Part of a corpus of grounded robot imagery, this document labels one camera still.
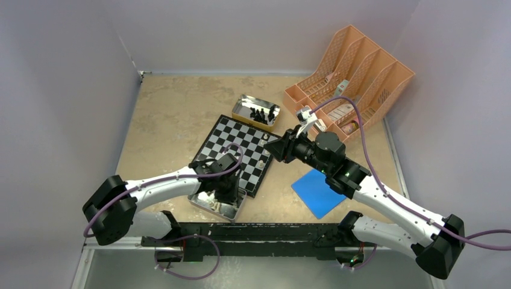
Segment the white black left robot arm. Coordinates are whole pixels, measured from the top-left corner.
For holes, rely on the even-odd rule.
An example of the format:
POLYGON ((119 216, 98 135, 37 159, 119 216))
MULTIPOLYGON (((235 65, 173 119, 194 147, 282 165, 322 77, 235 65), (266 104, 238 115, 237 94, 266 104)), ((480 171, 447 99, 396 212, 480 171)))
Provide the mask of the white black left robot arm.
POLYGON ((225 154, 153 178, 124 181, 119 175, 110 176, 83 205, 88 221, 83 235, 101 246, 124 237, 151 237, 173 246, 181 234, 176 218, 169 211, 150 213, 145 208, 205 191, 235 193, 241 164, 241 157, 225 154))

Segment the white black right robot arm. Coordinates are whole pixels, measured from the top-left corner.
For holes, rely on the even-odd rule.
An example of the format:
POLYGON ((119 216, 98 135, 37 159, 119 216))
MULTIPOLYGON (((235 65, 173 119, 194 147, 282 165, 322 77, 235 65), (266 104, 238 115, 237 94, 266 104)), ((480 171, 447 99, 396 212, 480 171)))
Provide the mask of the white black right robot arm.
POLYGON ((311 141, 289 129, 264 148, 279 162, 295 159, 320 171, 337 194, 356 200, 391 220, 381 223, 351 211, 340 224, 342 243, 379 244, 413 258, 429 275, 446 280, 465 245, 445 232, 463 235, 465 224, 455 214, 444 217, 414 204, 391 189, 380 188, 367 168, 346 156, 346 146, 333 132, 322 132, 311 141))

